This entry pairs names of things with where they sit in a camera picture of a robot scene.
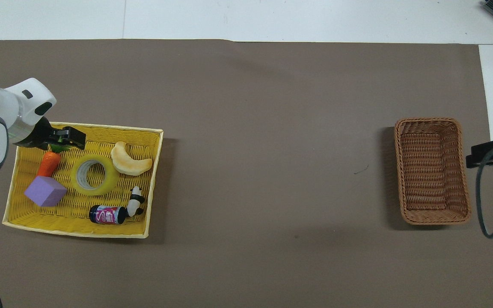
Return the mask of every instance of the yellow basket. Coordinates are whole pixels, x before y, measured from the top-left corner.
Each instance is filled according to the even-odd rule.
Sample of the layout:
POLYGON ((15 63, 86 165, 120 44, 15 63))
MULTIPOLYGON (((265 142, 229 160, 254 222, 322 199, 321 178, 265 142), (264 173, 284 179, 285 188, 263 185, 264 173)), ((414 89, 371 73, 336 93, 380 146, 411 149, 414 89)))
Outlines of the yellow basket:
MULTIPOLYGON (((55 128, 71 126, 86 134, 85 150, 72 148, 61 154, 62 160, 53 173, 53 178, 68 189, 63 199, 55 207, 39 207, 24 195, 27 187, 37 174, 43 157, 37 148, 16 149, 16 160, 9 196, 3 216, 3 224, 23 230, 45 232, 81 237, 127 237, 146 238, 149 230, 149 217, 155 188, 155 174, 163 131, 160 129, 134 128, 97 124, 78 124, 53 122, 55 128), (116 142, 127 143, 127 152, 135 160, 152 158, 153 168, 138 177, 119 174, 116 187, 106 195, 82 195, 70 183, 70 173, 74 161, 87 154, 110 157, 116 142), (141 204, 144 212, 127 218, 122 225, 94 224, 89 219, 93 205, 125 206, 131 196, 131 189, 139 186, 146 202, 141 204)), ((96 164, 89 172, 89 182, 95 187, 102 183, 102 166, 96 164)))

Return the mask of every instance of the brown paper backdrop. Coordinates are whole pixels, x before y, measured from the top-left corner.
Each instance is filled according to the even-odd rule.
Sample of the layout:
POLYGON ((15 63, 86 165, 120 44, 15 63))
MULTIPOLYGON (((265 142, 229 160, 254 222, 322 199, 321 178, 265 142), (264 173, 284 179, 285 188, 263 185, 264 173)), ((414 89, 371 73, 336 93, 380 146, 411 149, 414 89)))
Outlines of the brown paper backdrop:
POLYGON ((52 121, 166 138, 149 238, 0 223, 5 306, 493 307, 493 240, 474 217, 402 221, 389 129, 445 116, 466 154, 489 140, 477 46, 0 41, 0 86, 29 77, 57 97, 52 121))

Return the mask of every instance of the brown wicker basket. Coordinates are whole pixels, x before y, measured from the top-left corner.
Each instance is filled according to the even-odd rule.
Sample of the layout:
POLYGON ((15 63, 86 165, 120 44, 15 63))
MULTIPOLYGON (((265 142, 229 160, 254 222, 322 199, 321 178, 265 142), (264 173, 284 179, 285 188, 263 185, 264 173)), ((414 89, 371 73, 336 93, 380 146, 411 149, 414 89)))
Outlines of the brown wicker basket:
POLYGON ((399 201, 413 225, 467 222, 471 205, 460 124, 451 118, 407 118, 395 124, 399 201))

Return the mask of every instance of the toy carrot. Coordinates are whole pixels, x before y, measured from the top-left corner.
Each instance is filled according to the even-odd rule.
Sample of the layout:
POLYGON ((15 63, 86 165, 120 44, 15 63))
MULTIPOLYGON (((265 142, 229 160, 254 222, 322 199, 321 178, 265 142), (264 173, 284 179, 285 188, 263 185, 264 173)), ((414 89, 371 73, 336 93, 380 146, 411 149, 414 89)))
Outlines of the toy carrot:
POLYGON ((37 170, 37 175, 42 177, 51 177, 53 175, 54 170, 60 163, 60 153, 63 151, 67 151, 69 148, 66 146, 60 145, 49 145, 49 150, 43 155, 43 159, 41 159, 41 164, 39 165, 39 170, 37 170))

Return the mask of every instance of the tape roll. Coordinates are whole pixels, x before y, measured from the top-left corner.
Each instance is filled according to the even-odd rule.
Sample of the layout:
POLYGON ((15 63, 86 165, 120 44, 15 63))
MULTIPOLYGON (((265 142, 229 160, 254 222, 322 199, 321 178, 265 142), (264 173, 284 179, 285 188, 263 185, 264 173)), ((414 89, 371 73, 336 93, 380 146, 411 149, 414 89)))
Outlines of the tape roll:
POLYGON ((115 188, 118 179, 119 173, 113 167, 112 160, 97 154, 82 156, 76 160, 72 168, 72 186, 84 195, 105 195, 115 188), (94 164, 101 164, 104 168, 104 181, 98 187, 92 187, 86 179, 86 173, 94 164))

